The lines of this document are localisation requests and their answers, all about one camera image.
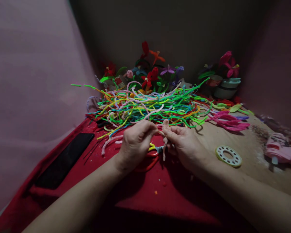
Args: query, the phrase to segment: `table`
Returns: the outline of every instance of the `table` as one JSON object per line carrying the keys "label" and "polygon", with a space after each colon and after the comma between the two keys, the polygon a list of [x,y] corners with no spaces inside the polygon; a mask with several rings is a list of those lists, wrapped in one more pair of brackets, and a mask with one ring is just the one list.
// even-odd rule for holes
{"label": "table", "polygon": [[[248,122],[271,132],[253,115],[250,116]],[[97,131],[96,123],[93,122],[90,125],[89,123],[89,119],[84,120],[32,171],[0,217],[1,230],[8,227],[11,232],[21,231],[58,197],[118,152],[120,144],[112,143],[106,148],[105,157],[102,157],[101,147],[106,140],[104,139],[87,160],[85,155],[97,143],[96,138],[106,133],[104,130]],[[93,131],[95,139],[56,190],[45,190],[32,185],[78,133],[92,133]],[[243,159],[241,167],[238,168],[240,171],[291,195],[291,167],[282,165],[280,168],[274,167],[271,171],[269,163],[264,159],[262,146],[250,129],[237,135],[215,126],[214,123],[206,122],[202,126],[197,126],[195,131],[199,140],[209,150],[210,156],[215,156],[214,151],[218,146],[230,146]],[[156,146],[163,145],[161,136],[154,136],[152,142]],[[206,184],[197,178],[191,181],[191,174],[183,168],[176,157],[169,155],[166,156],[165,162],[158,162],[147,173],[133,172],[128,175],[114,188],[106,202],[116,208],[185,219],[212,226],[234,227],[238,230],[248,229],[250,226]]]}
{"label": "table", "polygon": [[[273,133],[267,125],[253,115],[250,115],[247,121],[251,125],[260,126]],[[219,145],[230,146],[242,157],[242,165],[239,168],[241,172],[291,195],[291,166],[288,164],[272,166],[270,159],[264,157],[263,148],[251,127],[249,130],[242,131],[243,135],[230,133],[210,122],[206,122],[202,127],[203,129],[197,132],[197,137],[213,156]]]}

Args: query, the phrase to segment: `wooden table surface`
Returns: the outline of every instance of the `wooden table surface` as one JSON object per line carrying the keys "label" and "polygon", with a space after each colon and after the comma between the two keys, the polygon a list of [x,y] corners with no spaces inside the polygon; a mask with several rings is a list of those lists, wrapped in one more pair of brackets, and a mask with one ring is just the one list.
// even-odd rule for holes
{"label": "wooden table surface", "polygon": [[206,122],[202,126],[196,127],[197,137],[214,157],[216,156],[215,149],[218,146],[226,145],[233,148],[242,158],[242,165],[236,169],[291,195],[291,166],[289,164],[273,166],[270,159],[264,156],[263,146],[251,127],[252,125],[260,126],[267,129],[270,134],[273,131],[252,114],[247,122],[251,126],[248,130],[242,131],[242,135],[233,134],[217,127],[213,121]]}

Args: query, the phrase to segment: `forearm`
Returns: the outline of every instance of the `forearm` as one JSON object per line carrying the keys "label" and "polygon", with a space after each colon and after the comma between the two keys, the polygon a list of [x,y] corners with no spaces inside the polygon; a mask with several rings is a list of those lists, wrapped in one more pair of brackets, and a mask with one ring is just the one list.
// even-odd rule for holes
{"label": "forearm", "polygon": [[261,232],[291,232],[291,196],[211,160],[196,175]]}
{"label": "forearm", "polygon": [[72,187],[24,232],[79,232],[97,213],[111,189],[127,174],[116,169],[114,162],[115,157]]}

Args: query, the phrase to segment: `pink wall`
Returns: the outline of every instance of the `pink wall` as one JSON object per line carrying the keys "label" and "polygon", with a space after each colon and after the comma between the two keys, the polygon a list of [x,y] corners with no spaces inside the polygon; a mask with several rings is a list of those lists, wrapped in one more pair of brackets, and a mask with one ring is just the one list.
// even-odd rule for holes
{"label": "pink wall", "polygon": [[0,0],[0,210],[84,119],[96,85],[67,1]]}
{"label": "pink wall", "polygon": [[241,64],[246,106],[291,128],[291,0],[278,1]]}

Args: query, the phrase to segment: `glue gun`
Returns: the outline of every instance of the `glue gun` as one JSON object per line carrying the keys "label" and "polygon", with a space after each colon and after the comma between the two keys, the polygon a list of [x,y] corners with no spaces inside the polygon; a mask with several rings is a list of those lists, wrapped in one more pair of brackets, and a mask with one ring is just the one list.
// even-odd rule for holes
{"label": "glue gun", "polygon": [[266,156],[272,159],[272,164],[291,164],[291,145],[281,133],[273,133],[266,144]]}

